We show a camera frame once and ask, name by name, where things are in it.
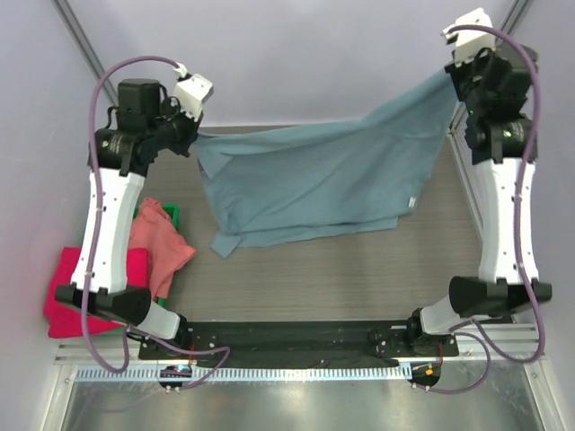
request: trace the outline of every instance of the metal floor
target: metal floor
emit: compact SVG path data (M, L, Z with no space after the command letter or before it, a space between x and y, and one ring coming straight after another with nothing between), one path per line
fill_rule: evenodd
M441 385L464 387L484 367L445 363ZM151 391L157 383L75 383L62 430L544 430L523 367L504 362L481 387L458 396L413 390L405 381L215 383L138 403Z

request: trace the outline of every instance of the pink cloth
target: pink cloth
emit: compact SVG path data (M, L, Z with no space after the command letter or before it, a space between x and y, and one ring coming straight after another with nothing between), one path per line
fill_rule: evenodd
M80 247L65 247L60 255L56 273L50 282L48 297L44 303L44 315L49 319L48 336L53 339L81 337L80 312L58 303L55 298L59 285L70 283L75 266L80 259ZM132 249L126 257L126 272L130 286L147 287L146 249ZM118 323L103 321L97 317L88 317L88 328L91 334L99 334L106 330L120 328Z
M152 297L167 298L173 273L195 254L173 227L172 219L157 200L145 198L132 222L128 248L148 250L148 270Z

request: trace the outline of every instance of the gray wall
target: gray wall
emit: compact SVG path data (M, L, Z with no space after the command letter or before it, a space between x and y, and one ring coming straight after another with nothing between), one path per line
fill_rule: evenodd
M38 429L56 343L42 305L64 245L82 238L95 80L54 7L0 4L0 428Z
M543 93L539 154L533 186L533 240L540 278L553 283L544 307L547 353L575 407L571 375L575 357L575 4L535 0L516 38L539 52Z
M211 79L205 126L357 118L448 61L439 34L456 17L482 6L499 24L512 3L70 0L104 66L156 54ZM164 66L134 74L173 82Z

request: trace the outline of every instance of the robotic arm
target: robotic arm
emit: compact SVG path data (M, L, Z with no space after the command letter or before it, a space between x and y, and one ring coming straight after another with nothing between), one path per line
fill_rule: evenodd
M483 9L458 20L456 25L491 27ZM444 30L454 42L454 61L446 66L457 98L468 113L465 141L482 196L482 259L478 277L454 277L449 295L416 311L412 323L418 336L441 336L461 321L507 316L529 307L514 247L514 194L516 178L532 122L519 111L531 86L525 61L507 43L496 46L495 37L481 31ZM533 62L536 53L524 47ZM536 146L528 157L521 190L521 244L524 270L539 303L549 301L552 287L539 281L531 244L531 183L535 172Z
M184 65L179 64L175 72L178 83L171 97L155 80L122 81L118 86L118 107L108 109L108 125L96 131L103 209L88 312L187 348L190 343L186 319L153 302L148 289L127 286L126 275L131 219L148 167L164 149L190 155L190 145L198 137L203 103L213 93L210 81L190 75ZM111 128L114 110L117 129ZM94 172L90 173L90 183L90 207L80 260L71 284L59 286L56 293L58 301L78 309L97 211Z

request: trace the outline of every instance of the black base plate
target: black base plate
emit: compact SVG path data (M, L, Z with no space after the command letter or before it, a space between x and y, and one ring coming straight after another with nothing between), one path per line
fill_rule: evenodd
M260 369L377 368L397 366L397 357L417 356L405 341L405 321L190 322L193 350L229 346L224 367ZM457 344L443 343L443 356L457 356ZM139 358L172 356L155 344ZM214 366L219 355L196 356L199 366Z

